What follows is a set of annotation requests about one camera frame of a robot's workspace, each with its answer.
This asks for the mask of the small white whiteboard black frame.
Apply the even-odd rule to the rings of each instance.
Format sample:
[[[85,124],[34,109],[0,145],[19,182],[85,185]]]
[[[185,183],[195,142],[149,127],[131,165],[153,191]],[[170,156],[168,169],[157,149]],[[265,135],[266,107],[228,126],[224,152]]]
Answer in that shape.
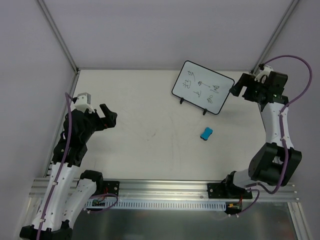
[[[171,93],[218,115],[229,96],[229,89],[234,85],[234,79],[187,60]]]

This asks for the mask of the blue whiteboard eraser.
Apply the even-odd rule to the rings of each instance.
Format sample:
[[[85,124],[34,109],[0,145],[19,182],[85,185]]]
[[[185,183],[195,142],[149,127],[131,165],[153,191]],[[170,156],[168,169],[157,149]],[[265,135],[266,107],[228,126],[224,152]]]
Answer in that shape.
[[[200,138],[204,141],[207,141],[213,132],[213,129],[211,129],[210,127],[206,127],[203,133],[200,135]]]

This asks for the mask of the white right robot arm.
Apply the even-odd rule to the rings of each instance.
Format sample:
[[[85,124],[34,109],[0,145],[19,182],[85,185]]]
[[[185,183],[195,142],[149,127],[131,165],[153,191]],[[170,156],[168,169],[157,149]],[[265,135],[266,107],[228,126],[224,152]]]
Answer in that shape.
[[[258,104],[265,130],[265,144],[251,159],[248,169],[232,171],[221,182],[223,193],[230,199],[246,194],[250,187],[260,186],[275,194],[287,185],[302,160],[294,148],[288,127],[289,99],[283,94],[288,76],[270,71],[258,76],[244,73],[229,92]]]

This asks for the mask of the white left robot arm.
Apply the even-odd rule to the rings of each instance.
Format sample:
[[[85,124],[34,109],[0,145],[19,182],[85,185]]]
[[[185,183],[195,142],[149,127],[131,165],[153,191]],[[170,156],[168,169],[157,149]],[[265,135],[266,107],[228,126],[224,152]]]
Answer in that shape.
[[[63,131],[53,151],[52,168],[43,202],[30,225],[21,228],[23,240],[70,240],[74,224],[90,197],[104,195],[103,174],[85,170],[70,193],[71,184],[79,171],[90,137],[116,125],[117,113],[100,104],[104,116],[88,108],[69,109]]]

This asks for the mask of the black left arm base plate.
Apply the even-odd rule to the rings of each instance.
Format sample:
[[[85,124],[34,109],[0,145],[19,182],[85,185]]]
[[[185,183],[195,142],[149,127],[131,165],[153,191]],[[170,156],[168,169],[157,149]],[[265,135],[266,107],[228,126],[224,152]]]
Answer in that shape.
[[[104,180],[102,193],[103,194],[114,194],[119,195],[120,182],[115,180]]]

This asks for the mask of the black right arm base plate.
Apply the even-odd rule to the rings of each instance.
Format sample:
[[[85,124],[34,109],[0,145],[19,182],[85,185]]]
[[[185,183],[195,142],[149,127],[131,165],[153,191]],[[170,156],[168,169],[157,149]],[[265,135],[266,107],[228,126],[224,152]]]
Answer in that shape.
[[[209,199],[245,199],[251,200],[253,195],[244,188],[234,186],[233,184],[208,183],[207,193]]]

